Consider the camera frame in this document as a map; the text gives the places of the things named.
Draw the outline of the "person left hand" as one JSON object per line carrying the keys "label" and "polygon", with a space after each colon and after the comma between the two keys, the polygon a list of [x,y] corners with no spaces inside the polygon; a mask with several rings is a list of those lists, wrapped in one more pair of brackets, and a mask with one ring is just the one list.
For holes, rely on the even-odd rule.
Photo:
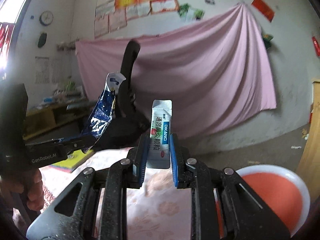
{"label": "person left hand", "polygon": [[39,169],[24,172],[15,177],[1,177],[1,198],[4,204],[14,207],[13,193],[27,194],[27,207],[32,211],[40,211],[44,206],[42,174]]}

